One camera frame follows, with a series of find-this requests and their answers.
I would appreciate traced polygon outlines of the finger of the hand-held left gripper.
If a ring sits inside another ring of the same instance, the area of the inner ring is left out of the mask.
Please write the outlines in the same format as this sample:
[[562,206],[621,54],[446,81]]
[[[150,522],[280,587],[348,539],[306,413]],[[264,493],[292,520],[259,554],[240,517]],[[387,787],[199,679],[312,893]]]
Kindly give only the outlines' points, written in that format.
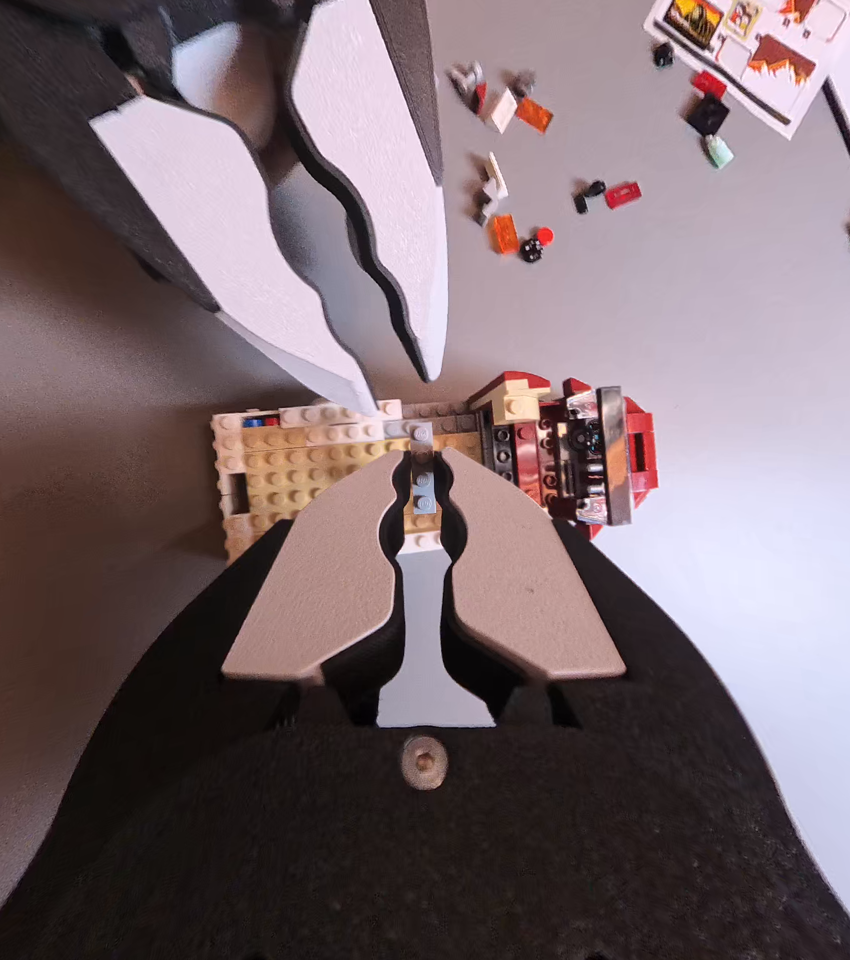
[[143,95],[90,127],[211,293],[218,318],[307,388],[374,414],[359,363],[276,242],[265,181],[239,130]]
[[285,88],[293,143],[345,208],[407,356],[433,382],[447,336],[448,246],[427,5],[287,5],[297,30]]

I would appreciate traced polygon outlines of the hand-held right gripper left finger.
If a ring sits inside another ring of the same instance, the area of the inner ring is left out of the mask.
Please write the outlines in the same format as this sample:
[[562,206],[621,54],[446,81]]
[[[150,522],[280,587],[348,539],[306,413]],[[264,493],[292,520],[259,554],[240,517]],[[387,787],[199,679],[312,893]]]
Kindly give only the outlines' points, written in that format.
[[380,541],[402,451],[325,490],[292,523],[223,664],[225,677],[323,685],[323,665],[386,623],[396,574]]

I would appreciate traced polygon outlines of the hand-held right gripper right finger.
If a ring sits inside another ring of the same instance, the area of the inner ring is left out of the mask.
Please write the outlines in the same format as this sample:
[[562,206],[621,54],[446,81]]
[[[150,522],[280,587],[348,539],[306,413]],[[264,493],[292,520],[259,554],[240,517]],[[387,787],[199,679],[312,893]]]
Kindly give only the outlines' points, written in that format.
[[455,624],[527,678],[623,676],[625,664],[549,516],[524,492],[455,449],[445,520],[464,524],[450,568]]

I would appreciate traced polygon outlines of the toy brick truck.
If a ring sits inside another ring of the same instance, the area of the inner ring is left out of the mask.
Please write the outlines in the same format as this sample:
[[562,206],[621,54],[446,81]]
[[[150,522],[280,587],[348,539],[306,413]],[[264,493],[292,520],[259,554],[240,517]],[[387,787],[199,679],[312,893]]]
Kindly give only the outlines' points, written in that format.
[[[323,398],[215,414],[228,563],[340,480],[388,452],[409,451],[409,421],[431,422],[434,455],[461,452],[587,540],[630,524],[659,486],[652,414],[620,387],[593,388],[575,378],[556,391],[546,378],[507,370],[464,401],[388,399],[372,415]],[[414,515],[409,496],[404,516],[404,552],[441,546],[439,505],[433,515]]]

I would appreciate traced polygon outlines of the light grey long brick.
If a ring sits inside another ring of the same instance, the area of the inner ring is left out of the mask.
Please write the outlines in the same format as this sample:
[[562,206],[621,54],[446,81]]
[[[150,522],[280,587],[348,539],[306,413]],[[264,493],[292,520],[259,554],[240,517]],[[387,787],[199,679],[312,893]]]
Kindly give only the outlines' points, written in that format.
[[432,516],[437,511],[434,475],[433,430],[430,421],[407,423],[410,454],[411,509],[415,516]]

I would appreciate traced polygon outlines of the black cube brick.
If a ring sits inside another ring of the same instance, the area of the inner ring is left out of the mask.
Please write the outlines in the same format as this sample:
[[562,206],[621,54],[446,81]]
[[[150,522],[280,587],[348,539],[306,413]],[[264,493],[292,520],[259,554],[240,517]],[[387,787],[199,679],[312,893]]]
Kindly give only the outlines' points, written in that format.
[[726,103],[712,93],[699,98],[687,113],[687,123],[703,138],[718,134],[730,113]]

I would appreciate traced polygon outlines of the sticker sheet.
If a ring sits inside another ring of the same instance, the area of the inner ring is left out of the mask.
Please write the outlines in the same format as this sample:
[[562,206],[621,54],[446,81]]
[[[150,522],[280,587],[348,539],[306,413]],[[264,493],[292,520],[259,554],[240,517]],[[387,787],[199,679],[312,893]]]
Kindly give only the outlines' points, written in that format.
[[644,27],[791,139],[850,37],[850,1],[656,1]]

